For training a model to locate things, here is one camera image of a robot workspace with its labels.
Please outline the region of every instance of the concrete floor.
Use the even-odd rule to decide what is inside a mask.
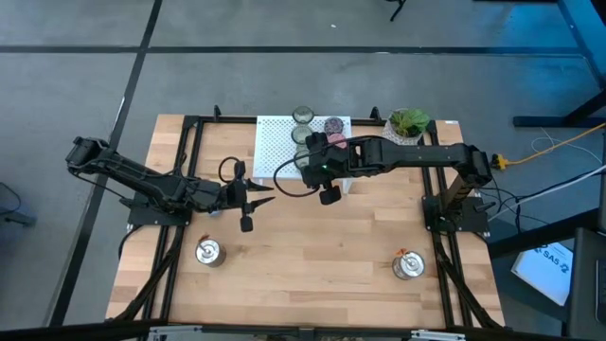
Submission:
[[[4,0],[0,45],[139,45],[152,3]],[[566,3],[592,29],[584,28],[584,37],[595,40],[589,9]],[[151,45],[576,46],[555,5],[409,0],[389,23],[394,9],[379,0],[165,0]],[[74,136],[112,131],[133,62],[134,54],[0,54],[0,181],[39,217],[32,228],[0,228],[0,329],[37,327],[48,317],[90,192],[65,171],[64,157]],[[118,149],[143,162],[158,114],[209,115],[218,104],[225,115],[288,115],[304,103],[321,115],[352,117],[367,117],[375,105],[385,115],[420,107],[435,119],[459,120],[468,143],[517,159],[532,153],[530,141],[543,133],[514,129],[513,116],[564,115],[597,90],[575,56],[149,54]],[[559,139],[580,132],[548,131]],[[577,145],[601,155],[602,136]],[[524,194],[597,166],[592,156],[562,148],[495,177]],[[525,214],[557,221],[595,207],[597,192],[598,180],[587,180],[528,204]],[[127,214],[104,195],[66,323],[103,319]],[[560,331],[557,321],[521,303],[506,296],[502,303],[516,330]]]

